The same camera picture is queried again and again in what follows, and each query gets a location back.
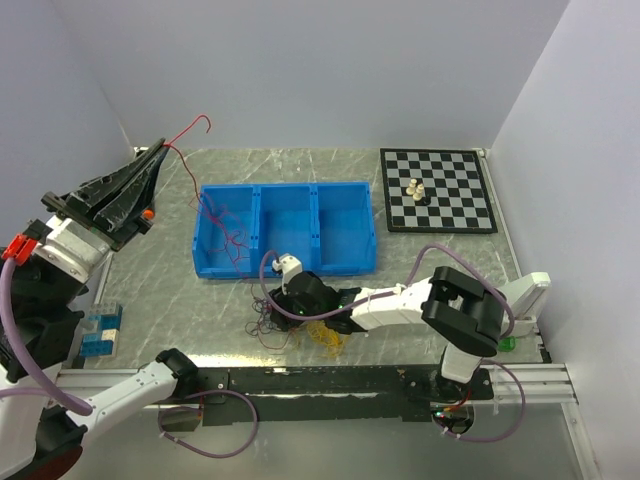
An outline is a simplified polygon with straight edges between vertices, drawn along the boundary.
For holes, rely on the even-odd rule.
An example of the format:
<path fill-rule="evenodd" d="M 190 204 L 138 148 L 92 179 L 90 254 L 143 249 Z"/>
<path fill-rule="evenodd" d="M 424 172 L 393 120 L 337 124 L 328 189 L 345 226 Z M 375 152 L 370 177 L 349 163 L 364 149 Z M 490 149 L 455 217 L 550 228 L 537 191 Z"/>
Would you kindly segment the black and white chessboard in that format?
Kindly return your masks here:
<path fill-rule="evenodd" d="M 382 148 L 380 166 L 387 229 L 403 233 L 493 234 L 498 231 L 476 150 Z M 424 185 L 422 206 L 406 194 Z"/>

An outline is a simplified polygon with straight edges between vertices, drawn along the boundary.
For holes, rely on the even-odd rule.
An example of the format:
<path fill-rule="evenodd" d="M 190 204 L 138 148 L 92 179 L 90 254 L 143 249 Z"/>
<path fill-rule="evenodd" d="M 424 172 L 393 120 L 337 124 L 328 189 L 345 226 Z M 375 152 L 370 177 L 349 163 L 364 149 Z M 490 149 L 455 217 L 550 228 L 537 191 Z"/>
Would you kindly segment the cream chess piece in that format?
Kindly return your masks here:
<path fill-rule="evenodd" d="M 419 184 L 416 186 L 412 198 L 415 202 L 420 202 L 424 198 L 424 185 Z"/>
<path fill-rule="evenodd" d="M 416 191 L 416 187 L 417 187 L 417 180 L 415 178 L 412 178 L 409 181 L 409 185 L 406 188 L 406 194 L 413 196 Z"/>

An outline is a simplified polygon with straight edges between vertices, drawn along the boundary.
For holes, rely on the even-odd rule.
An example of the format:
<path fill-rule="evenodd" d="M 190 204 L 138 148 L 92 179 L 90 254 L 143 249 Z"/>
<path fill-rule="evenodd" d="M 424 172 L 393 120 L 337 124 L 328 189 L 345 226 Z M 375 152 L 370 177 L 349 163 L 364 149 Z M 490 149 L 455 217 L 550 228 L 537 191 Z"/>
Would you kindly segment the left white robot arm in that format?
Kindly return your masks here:
<path fill-rule="evenodd" d="M 169 144 L 159 140 L 118 170 L 57 195 L 1 251 L 1 475 L 57 479 L 85 446 L 142 408 L 197 390 L 197 367 L 169 349 L 103 392 L 80 398 L 58 378 L 72 350 L 84 295 L 107 258 L 151 228 Z"/>

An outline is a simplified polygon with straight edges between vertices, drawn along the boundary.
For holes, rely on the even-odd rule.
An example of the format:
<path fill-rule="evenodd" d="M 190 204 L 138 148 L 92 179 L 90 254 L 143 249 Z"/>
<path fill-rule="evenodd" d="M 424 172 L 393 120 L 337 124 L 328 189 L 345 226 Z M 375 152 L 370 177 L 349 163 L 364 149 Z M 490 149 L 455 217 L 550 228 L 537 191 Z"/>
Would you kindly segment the cream chess piece left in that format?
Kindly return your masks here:
<path fill-rule="evenodd" d="M 409 185 L 406 188 L 406 194 L 413 196 L 416 191 L 416 187 L 417 187 L 417 180 L 415 178 L 412 178 L 409 181 Z"/>

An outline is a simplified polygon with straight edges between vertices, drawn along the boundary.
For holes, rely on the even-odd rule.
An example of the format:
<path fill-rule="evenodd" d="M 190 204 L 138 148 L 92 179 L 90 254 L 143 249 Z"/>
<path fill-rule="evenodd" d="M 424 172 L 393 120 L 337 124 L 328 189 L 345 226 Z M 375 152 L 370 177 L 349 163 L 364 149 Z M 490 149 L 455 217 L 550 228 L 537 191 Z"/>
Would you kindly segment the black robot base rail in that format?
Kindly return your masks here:
<path fill-rule="evenodd" d="M 436 365 L 203 368 L 194 387 L 197 393 L 224 387 L 242 394 L 262 422 L 429 422 L 433 407 L 494 397 L 487 370 L 461 385 L 441 377 Z"/>

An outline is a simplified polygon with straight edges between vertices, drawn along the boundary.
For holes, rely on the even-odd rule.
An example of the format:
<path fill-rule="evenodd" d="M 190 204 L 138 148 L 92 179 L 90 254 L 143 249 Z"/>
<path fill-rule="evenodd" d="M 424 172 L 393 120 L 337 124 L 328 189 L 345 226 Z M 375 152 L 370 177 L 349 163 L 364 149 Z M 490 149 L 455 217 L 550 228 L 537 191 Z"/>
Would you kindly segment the cream chess piece right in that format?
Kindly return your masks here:
<path fill-rule="evenodd" d="M 416 186 L 412 198 L 415 202 L 420 202 L 424 198 L 424 185 L 419 184 Z"/>

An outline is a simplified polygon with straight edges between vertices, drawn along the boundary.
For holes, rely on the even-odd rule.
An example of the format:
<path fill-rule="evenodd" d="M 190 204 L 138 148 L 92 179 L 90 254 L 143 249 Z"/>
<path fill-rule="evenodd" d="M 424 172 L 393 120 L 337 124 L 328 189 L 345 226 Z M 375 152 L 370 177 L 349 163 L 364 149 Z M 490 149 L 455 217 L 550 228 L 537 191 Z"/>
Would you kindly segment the blue three-compartment bin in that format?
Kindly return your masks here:
<path fill-rule="evenodd" d="M 197 212 L 192 258 L 203 279 L 255 278 L 269 250 L 297 257 L 319 276 L 377 267 L 366 182 L 205 185 Z"/>

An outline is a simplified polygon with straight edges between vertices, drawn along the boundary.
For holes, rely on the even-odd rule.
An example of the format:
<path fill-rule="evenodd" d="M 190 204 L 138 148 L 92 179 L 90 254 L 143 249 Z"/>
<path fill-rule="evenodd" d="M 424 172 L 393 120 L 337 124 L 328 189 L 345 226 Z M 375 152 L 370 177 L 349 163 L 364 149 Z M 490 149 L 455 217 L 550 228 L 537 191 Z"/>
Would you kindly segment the blue white brick stack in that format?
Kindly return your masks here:
<path fill-rule="evenodd" d="M 123 307 L 111 301 L 94 304 L 83 319 L 78 355 L 82 359 L 109 358 L 117 353 Z"/>

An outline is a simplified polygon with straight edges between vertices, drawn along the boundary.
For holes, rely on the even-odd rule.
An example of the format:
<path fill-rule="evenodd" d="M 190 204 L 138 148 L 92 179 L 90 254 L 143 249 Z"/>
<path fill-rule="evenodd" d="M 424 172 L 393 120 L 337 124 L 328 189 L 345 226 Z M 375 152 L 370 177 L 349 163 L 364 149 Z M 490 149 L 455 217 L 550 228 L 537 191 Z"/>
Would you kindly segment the green small object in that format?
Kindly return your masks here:
<path fill-rule="evenodd" d="M 500 352 L 512 352 L 517 346 L 517 340 L 513 336 L 502 338 L 498 344 Z"/>

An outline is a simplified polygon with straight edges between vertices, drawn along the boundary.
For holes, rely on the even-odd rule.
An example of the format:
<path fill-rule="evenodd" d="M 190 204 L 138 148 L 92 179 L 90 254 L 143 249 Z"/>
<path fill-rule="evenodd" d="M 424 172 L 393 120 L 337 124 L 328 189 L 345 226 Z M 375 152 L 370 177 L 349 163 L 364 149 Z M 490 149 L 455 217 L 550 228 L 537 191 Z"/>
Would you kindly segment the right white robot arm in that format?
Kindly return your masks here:
<path fill-rule="evenodd" d="M 268 294 L 272 322 L 283 330 L 309 321 L 342 335 L 429 326 L 447 341 L 436 385 L 452 399 L 470 388 L 481 361 L 497 354 L 504 317 L 502 295 L 450 267 L 438 267 L 409 286 L 382 289 L 334 289 L 314 273 L 295 268 Z"/>

